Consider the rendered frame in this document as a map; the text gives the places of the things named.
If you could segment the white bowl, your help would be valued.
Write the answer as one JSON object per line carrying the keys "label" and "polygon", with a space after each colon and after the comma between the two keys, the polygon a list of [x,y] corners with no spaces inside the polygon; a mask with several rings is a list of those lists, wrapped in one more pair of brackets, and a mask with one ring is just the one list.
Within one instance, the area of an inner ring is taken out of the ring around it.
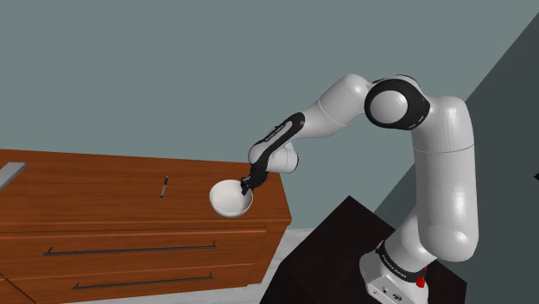
{"label": "white bowl", "polygon": [[239,180],[222,180],[211,188],[209,200],[217,214],[236,218],[248,211],[253,201],[253,193],[250,189],[243,193]]}

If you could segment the brown wooden chest of drawers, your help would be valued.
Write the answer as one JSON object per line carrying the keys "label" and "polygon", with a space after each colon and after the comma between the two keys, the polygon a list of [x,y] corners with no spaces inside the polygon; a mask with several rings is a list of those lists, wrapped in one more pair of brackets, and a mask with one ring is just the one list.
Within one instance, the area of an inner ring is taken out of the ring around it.
{"label": "brown wooden chest of drawers", "polygon": [[8,162],[27,167],[0,192],[0,304],[259,283],[291,221],[278,174],[245,214],[213,210],[212,186],[246,163],[0,149]]}

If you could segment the black robot stand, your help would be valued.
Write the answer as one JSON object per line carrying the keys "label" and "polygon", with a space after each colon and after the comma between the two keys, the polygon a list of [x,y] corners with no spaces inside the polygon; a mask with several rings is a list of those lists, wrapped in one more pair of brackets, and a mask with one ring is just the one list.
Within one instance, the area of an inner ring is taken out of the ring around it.
{"label": "black robot stand", "polygon": [[394,230],[347,197],[283,259],[260,304],[381,304],[366,289],[359,259]]}

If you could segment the grey flat slab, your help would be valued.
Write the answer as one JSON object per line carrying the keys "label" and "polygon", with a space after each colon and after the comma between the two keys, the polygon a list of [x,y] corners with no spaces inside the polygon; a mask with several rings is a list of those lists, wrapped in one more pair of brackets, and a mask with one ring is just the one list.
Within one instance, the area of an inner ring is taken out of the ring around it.
{"label": "grey flat slab", "polygon": [[25,168],[25,162],[8,162],[0,168],[0,192],[3,191]]}

